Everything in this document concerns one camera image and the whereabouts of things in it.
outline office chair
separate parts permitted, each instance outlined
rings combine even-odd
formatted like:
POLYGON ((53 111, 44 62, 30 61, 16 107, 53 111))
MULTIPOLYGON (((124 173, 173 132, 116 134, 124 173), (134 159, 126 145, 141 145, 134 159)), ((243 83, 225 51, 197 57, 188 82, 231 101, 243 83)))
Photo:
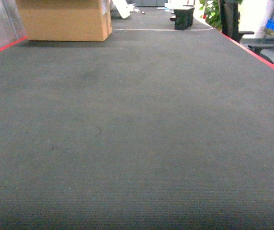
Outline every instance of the office chair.
MULTIPOLYGON (((239 31, 239 12, 238 2, 236 0, 218 0, 220 7, 220 18, 222 25, 222 33, 236 42, 240 42, 242 36, 253 35, 253 31, 239 31)), ((272 49, 274 44, 251 44, 248 48, 263 59, 274 64, 266 55, 262 54, 263 49, 272 49)))

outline cardboard box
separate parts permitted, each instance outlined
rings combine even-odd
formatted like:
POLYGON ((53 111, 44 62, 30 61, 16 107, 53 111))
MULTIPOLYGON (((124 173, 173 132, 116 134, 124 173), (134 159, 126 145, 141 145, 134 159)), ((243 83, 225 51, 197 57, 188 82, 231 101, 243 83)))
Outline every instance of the cardboard box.
POLYGON ((112 32, 109 0, 16 0, 29 40, 103 42, 112 32))

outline red edge trim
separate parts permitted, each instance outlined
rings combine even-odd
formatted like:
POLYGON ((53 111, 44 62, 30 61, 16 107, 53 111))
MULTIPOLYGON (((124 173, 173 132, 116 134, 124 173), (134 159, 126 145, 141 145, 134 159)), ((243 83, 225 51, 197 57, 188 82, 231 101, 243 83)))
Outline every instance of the red edge trim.
POLYGON ((0 48, 0 52, 3 51, 3 50, 5 50, 5 49, 7 49, 7 48, 9 48, 9 47, 11 47, 11 46, 13 46, 13 45, 15 45, 15 44, 17 44, 17 43, 19 43, 19 42, 21 42, 21 41, 23 41, 23 40, 25 40, 26 38, 27 37, 25 36, 25 37, 20 38, 19 40, 15 41, 15 42, 12 42, 12 43, 10 43, 10 44, 8 44, 6 46, 3 46, 2 48, 0 48))
POLYGON ((233 39, 231 39, 230 37, 226 36, 225 34, 223 34, 224 37, 226 37, 228 40, 232 41, 233 43, 235 43, 236 45, 238 45, 239 47, 241 47, 242 49, 244 49, 245 51, 247 51, 249 54, 253 55, 254 57, 256 57, 257 59, 259 59, 260 61, 262 61, 263 63, 267 64, 269 67, 274 69, 274 64, 271 64, 269 61, 263 59, 262 57, 258 56, 257 54, 253 53, 251 50, 249 50, 248 48, 244 47, 243 45, 239 44, 238 42, 234 41, 233 39))

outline white wall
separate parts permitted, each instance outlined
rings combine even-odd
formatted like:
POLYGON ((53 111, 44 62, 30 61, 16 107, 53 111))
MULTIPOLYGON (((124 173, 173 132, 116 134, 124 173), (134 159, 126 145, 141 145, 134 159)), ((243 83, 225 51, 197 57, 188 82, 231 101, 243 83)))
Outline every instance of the white wall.
POLYGON ((272 0, 244 0, 240 6, 240 31, 254 31, 244 38, 263 38, 264 28, 274 8, 272 0))

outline potted plant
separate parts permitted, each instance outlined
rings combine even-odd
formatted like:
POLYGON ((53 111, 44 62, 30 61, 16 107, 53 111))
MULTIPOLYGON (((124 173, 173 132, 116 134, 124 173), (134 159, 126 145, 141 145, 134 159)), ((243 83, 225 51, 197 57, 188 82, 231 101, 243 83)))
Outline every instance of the potted plant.
POLYGON ((221 20, 220 20, 220 9, 218 0, 200 0, 202 5, 200 10, 204 10, 204 15, 201 17, 205 18, 205 22, 210 26, 221 31, 221 20))

